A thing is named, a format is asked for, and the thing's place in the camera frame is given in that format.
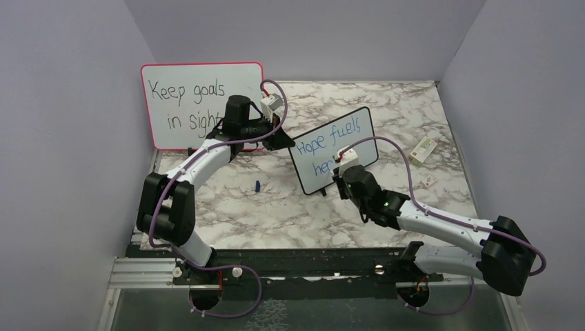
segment marble surface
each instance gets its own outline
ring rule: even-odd
[[[425,135],[436,140],[438,146],[424,165],[412,166],[415,196],[432,207],[476,217],[433,82],[292,82],[283,83],[282,88],[289,100],[283,127],[291,137],[368,106],[375,134],[395,140],[407,153]],[[379,160],[368,170],[383,188],[407,193],[406,169],[398,151],[384,142],[378,148]],[[186,152],[162,153],[158,172],[187,157]],[[419,182],[427,174],[435,175],[438,182],[423,188]],[[254,191],[256,180],[261,183],[258,193]],[[422,234],[364,224],[354,205],[342,201],[336,191],[330,186],[326,197],[305,195],[287,150],[240,154],[198,191],[197,233],[216,248],[393,247],[418,240],[447,245]],[[146,236],[141,248],[150,248]]]

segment gray backdrop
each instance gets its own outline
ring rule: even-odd
[[[439,80],[484,0],[125,0],[159,63],[274,79]]]
[[[548,257],[521,297],[531,330],[583,330],[585,1],[488,0],[439,85],[479,214]]]
[[[94,330],[152,154],[154,60],[118,0],[2,1],[0,45],[0,330]]]

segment black frame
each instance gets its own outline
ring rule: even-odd
[[[364,107],[360,107],[360,108],[358,108],[358,109],[356,109],[356,110],[353,110],[352,112],[349,112],[349,113],[345,114],[344,116],[337,117],[336,119],[334,119],[334,120],[332,120],[332,121],[329,121],[329,122],[327,122],[327,123],[325,123],[325,124],[322,124],[322,125],[320,125],[320,126],[317,126],[316,128],[314,128],[314,129],[311,129],[311,130],[309,130],[309,131],[307,131],[307,132],[305,132],[305,133],[301,133],[301,134],[299,134],[298,136],[296,136],[295,138],[292,138],[292,139],[293,139],[293,140],[297,140],[298,138],[300,138],[300,137],[302,137],[302,136],[304,136],[304,135],[307,135],[307,134],[309,134],[309,133],[311,133],[311,132],[313,132],[313,131],[316,131],[316,130],[318,130],[318,129],[320,129],[320,128],[324,127],[324,126],[328,126],[329,124],[331,124],[331,123],[333,123],[333,122],[336,122],[336,121],[338,121],[338,120],[340,120],[340,119],[343,119],[344,117],[350,116],[351,114],[353,114],[353,113],[355,113],[355,112],[359,112],[360,110],[363,110],[363,109],[367,109],[367,110],[368,110],[368,115],[369,115],[369,117],[370,117],[370,125],[372,126],[372,134],[373,134],[373,135],[376,135],[376,132],[374,132],[374,122],[372,121],[372,112],[370,111],[370,108],[368,108],[368,107],[364,106]],[[380,158],[380,154],[378,153],[378,144],[377,144],[376,140],[374,140],[374,146],[376,147],[376,159],[375,159],[374,161],[372,161],[372,162],[370,162],[370,163],[366,164],[364,167],[367,167],[367,166],[369,166],[369,165],[371,165],[371,164],[374,164],[374,163],[375,163],[376,161],[378,161],[378,159]],[[290,159],[292,159],[292,165],[295,167],[295,172],[297,173],[297,178],[299,179],[299,182],[300,182],[300,184],[301,184],[301,189],[303,190],[303,193],[304,193],[305,195],[312,195],[312,194],[314,194],[314,193],[316,193],[316,192],[319,192],[319,191],[325,190],[325,188],[327,188],[328,186],[330,186],[330,185],[332,185],[332,184],[334,184],[334,183],[335,183],[335,182],[331,182],[331,183],[329,183],[329,184],[325,185],[324,187],[322,187],[322,188],[320,188],[320,189],[318,189],[318,190],[315,190],[315,191],[313,191],[313,192],[311,192],[311,193],[307,193],[307,192],[305,191],[305,187],[303,186],[303,181],[301,180],[301,176],[300,176],[300,174],[299,174],[299,169],[297,168],[297,164],[295,163],[295,158],[293,157],[293,154],[290,152],[290,148],[288,149],[288,154],[290,155]]]

